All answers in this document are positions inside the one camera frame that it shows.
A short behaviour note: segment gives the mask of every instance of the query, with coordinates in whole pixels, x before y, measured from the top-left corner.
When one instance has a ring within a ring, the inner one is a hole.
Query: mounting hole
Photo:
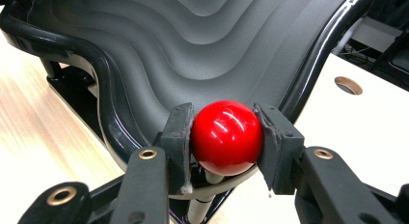
[[[53,207],[65,204],[75,197],[76,192],[72,186],[58,188],[48,196],[47,204]]]
[[[323,159],[332,159],[334,157],[333,154],[331,154],[330,152],[326,151],[326,150],[314,150],[314,154],[317,157],[323,158]]]
[[[347,77],[338,76],[335,78],[335,84],[344,92],[347,92],[350,95],[358,96],[363,90],[361,86],[356,83],[354,80]]]
[[[363,222],[368,223],[368,224],[380,224],[381,223],[376,217],[374,217],[372,214],[369,214],[369,213],[362,212],[358,216]]]
[[[155,158],[157,155],[157,151],[155,150],[144,150],[143,152],[139,153],[139,157],[142,159],[152,159]]]

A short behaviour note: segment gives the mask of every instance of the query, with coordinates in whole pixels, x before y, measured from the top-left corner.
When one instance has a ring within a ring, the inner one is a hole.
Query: wooden table
[[[353,79],[359,96],[335,78]],[[337,151],[358,177],[394,195],[409,182],[409,95],[330,56],[296,123],[306,146]],[[94,189],[122,174],[109,153],[45,80],[38,58],[0,38],[1,223],[15,223],[48,187],[69,181]],[[260,173],[240,185],[211,223],[298,223],[293,196],[267,191]]]

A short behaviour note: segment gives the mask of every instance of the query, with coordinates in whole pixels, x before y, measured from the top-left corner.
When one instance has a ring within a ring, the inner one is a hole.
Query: red ball
[[[258,159],[262,128],[255,113],[231,100],[211,103],[199,112],[191,129],[193,156],[209,172],[233,176]]]

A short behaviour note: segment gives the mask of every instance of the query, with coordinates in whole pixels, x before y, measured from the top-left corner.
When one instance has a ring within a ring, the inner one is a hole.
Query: light wood surface
[[[360,96],[334,83],[346,76]],[[363,182],[394,195],[409,182],[409,96],[336,56],[327,61],[297,121],[306,146],[337,151]],[[85,182],[94,189],[122,174],[109,153],[52,91],[38,58],[0,37],[0,216],[15,223],[46,188]],[[256,173],[211,223],[299,223],[293,196],[269,193]]]

